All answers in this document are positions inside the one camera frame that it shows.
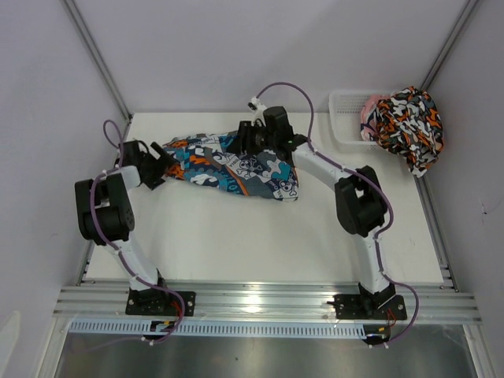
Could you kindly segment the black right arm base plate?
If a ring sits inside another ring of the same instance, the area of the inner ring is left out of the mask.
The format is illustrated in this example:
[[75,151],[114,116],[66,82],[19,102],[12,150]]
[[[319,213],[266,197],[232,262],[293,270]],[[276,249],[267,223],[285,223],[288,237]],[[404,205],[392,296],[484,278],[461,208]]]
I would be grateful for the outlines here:
[[408,316],[406,304],[401,295],[394,295],[383,304],[365,302],[360,295],[338,294],[333,301],[328,302],[335,309],[335,316],[339,320],[370,320],[405,321]]

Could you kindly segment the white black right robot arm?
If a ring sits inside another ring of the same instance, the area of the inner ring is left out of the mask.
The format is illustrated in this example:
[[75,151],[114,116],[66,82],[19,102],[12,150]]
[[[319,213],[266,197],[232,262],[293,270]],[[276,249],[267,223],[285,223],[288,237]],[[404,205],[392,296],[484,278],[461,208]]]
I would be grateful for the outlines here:
[[296,134],[282,106],[266,107],[249,102],[251,120],[239,123],[231,150],[257,155],[265,150],[282,161],[309,173],[333,190],[339,224],[354,239],[359,264],[358,296],[354,312],[364,318],[378,317],[395,296],[395,285],[384,275],[378,233],[388,211],[373,168],[347,169],[315,151],[310,140]]

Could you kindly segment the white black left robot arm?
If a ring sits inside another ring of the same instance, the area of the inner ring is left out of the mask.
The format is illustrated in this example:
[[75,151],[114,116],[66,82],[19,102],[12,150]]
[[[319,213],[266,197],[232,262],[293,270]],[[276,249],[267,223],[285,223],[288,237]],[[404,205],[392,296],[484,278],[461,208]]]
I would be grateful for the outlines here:
[[180,314],[181,300],[168,292],[158,268],[136,240],[135,215],[129,191],[141,185],[153,190],[175,165],[159,144],[130,141],[120,146],[116,168],[95,179],[74,184],[80,234],[105,247],[127,275],[127,315]]

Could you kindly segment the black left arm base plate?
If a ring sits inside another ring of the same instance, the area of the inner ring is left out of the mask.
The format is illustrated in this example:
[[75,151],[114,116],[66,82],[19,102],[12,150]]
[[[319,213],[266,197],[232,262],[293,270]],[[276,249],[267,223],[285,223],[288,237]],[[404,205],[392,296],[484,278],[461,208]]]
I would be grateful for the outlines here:
[[168,293],[153,288],[141,291],[130,289],[125,313],[130,316],[175,317],[183,311],[185,317],[193,317],[195,297],[193,291]]

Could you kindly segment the colourful patterned shorts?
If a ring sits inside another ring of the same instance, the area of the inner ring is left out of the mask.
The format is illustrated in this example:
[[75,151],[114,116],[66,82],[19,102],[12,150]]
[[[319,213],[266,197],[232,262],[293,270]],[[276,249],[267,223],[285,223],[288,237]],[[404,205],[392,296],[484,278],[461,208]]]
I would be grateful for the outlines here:
[[271,150],[257,155],[228,151],[235,132],[196,134],[163,145],[176,160],[165,178],[211,187],[230,194],[293,202],[298,199],[298,175]]

